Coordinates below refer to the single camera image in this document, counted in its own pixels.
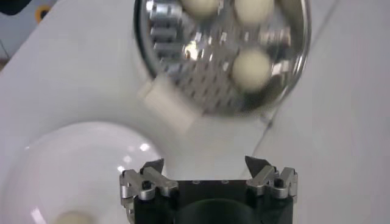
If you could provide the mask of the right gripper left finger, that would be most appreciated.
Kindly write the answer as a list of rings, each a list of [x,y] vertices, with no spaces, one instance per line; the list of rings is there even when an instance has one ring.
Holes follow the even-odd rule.
[[[133,213],[134,199],[153,200],[156,190],[164,197],[172,197],[179,190],[179,183],[166,178],[163,174],[165,161],[163,158],[146,162],[139,172],[124,170],[119,176],[121,205],[126,213]]]

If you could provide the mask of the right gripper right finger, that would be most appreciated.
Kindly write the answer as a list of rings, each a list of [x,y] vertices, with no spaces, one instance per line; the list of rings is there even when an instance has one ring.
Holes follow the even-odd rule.
[[[297,200],[298,173],[291,167],[285,167],[281,172],[265,159],[245,156],[246,166],[251,179],[246,181],[246,186],[256,196],[270,194],[272,198],[284,200],[291,197]]]

